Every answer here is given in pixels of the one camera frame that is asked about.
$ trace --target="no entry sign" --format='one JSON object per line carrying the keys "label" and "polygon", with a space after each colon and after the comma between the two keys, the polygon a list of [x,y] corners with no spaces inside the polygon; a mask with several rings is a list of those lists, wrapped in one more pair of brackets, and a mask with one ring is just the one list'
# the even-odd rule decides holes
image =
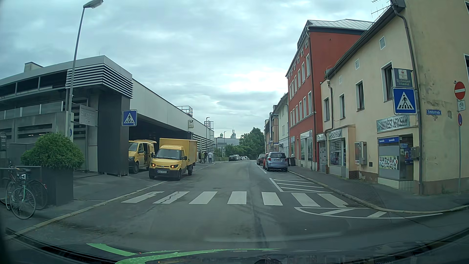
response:
{"label": "no entry sign", "polygon": [[466,87],[464,87],[464,83],[457,82],[454,85],[454,94],[456,95],[456,98],[458,100],[462,100],[464,98],[464,96],[466,95]]}

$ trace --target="pedestrian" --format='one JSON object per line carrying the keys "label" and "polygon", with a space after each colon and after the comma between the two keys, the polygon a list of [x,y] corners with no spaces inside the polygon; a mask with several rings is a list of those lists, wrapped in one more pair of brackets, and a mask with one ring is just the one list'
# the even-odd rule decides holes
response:
{"label": "pedestrian", "polygon": [[213,159],[213,153],[210,151],[208,153],[208,163],[212,163],[212,159]]}

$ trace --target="white road marking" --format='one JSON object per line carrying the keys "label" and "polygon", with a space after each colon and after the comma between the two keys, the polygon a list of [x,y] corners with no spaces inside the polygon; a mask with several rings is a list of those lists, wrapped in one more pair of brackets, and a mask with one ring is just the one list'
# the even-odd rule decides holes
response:
{"label": "white road marking", "polygon": [[283,205],[276,193],[262,192],[264,205]]}
{"label": "white road marking", "polygon": [[320,205],[317,202],[315,202],[305,193],[292,193],[292,195],[302,206],[320,207]]}
{"label": "white road marking", "polygon": [[231,192],[230,199],[228,199],[227,204],[246,204],[247,192],[244,191],[234,191]]}
{"label": "white road marking", "polygon": [[270,181],[275,185],[275,187],[277,187],[277,189],[278,189],[279,191],[281,191],[282,193],[284,192],[284,190],[282,190],[282,188],[280,188],[280,187],[277,185],[277,183],[276,183],[272,178],[269,178],[269,179],[270,179]]}
{"label": "white road marking", "polygon": [[123,202],[125,202],[125,203],[138,203],[138,202],[141,202],[141,201],[146,200],[148,198],[152,198],[153,196],[155,196],[157,194],[160,194],[160,193],[164,193],[164,192],[149,192],[149,193],[143,194],[141,196],[130,198],[130,199],[125,200]]}
{"label": "white road marking", "polygon": [[208,204],[215,194],[217,194],[217,192],[203,192],[189,204]]}
{"label": "white road marking", "polygon": [[257,167],[260,168],[263,173],[267,174],[267,172],[266,172],[263,168],[261,168],[261,167],[259,167],[259,166],[257,166]]}
{"label": "white road marking", "polygon": [[380,217],[380,216],[382,216],[382,215],[384,215],[384,214],[386,214],[386,212],[378,211],[378,212],[376,212],[376,213],[374,213],[374,214],[371,214],[371,215],[369,215],[369,216],[367,216],[367,217]]}
{"label": "white road marking", "polygon": [[333,205],[335,205],[337,207],[346,207],[345,205],[348,204],[346,201],[343,201],[343,200],[337,198],[333,194],[318,194],[318,195],[320,195],[322,198],[328,200],[330,203],[332,203]]}
{"label": "white road marking", "polygon": [[315,184],[314,182],[310,182],[310,181],[297,181],[297,180],[287,180],[287,179],[273,179],[275,181],[289,181],[289,182],[298,182],[298,183],[311,183],[311,184]]}
{"label": "white road marking", "polygon": [[159,199],[158,201],[154,202],[154,203],[164,203],[164,204],[168,204],[168,203],[172,203],[174,201],[176,201],[177,199],[183,197],[185,194],[187,194],[188,192],[174,192],[164,198],[161,198]]}
{"label": "white road marking", "polygon": [[316,190],[308,190],[308,189],[300,189],[300,188],[290,188],[290,187],[282,187],[283,189],[290,189],[290,190],[300,190],[300,191],[307,191],[310,193],[330,193],[326,191],[316,191]]}
{"label": "white road marking", "polygon": [[291,186],[301,186],[301,187],[310,187],[310,188],[324,188],[322,186],[311,186],[311,185],[299,185],[299,184],[291,184],[291,183],[277,183],[277,184],[283,184],[283,185],[291,185]]}
{"label": "white road marking", "polygon": [[[312,209],[311,207],[295,207],[296,210],[298,210],[302,213],[310,214],[310,215],[325,216],[325,217],[357,218],[357,219],[412,219],[412,218],[419,218],[419,217],[437,216],[437,215],[442,215],[443,214],[443,213],[435,213],[435,214],[419,215],[419,216],[411,216],[411,217],[348,217],[348,216],[335,216],[335,215],[325,215],[325,214],[313,213],[313,212],[305,211],[302,208]],[[335,208],[319,207],[317,209],[335,209]]]}
{"label": "white road marking", "polygon": [[333,215],[333,214],[338,214],[338,213],[341,213],[341,212],[347,212],[347,211],[350,211],[350,210],[353,210],[353,209],[355,209],[355,208],[338,209],[338,210],[334,210],[334,211],[321,213],[321,215]]}

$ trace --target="parked car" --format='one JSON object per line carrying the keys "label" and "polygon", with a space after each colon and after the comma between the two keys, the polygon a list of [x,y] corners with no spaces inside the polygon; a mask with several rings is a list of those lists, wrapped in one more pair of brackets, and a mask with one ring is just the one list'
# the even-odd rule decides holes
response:
{"label": "parked car", "polygon": [[263,168],[264,170],[265,170],[265,161],[266,161],[268,155],[269,155],[268,152],[265,153],[265,154],[264,154],[264,158],[262,159],[262,168]]}
{"label": "parked car", "polygon": [[265,162],[265,169],[270,170],[288,170],[287,156],[283,152],[270,152]]}
{"label": "parked car", "polygon": [[265,156],[265,154],[259,154],[259,157],[257,157],[257,159],[256,159],[256,164],[257,165],[262,165],[262,163],[264,163],[264,156]]}

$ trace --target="pedestrian crossing sign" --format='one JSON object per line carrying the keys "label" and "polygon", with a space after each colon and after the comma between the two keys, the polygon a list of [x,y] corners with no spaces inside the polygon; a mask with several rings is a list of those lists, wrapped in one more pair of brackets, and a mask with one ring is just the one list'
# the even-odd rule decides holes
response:
{"label": "pedestrian crossing sign", "polygon": [[137,110],[124,110],[122,112],[122,126],[137,126]]}
{"label": "pedestrian crossing sign", "polygon": [[416,115],[417,107],[413,88],[393,88],[394,114]]}

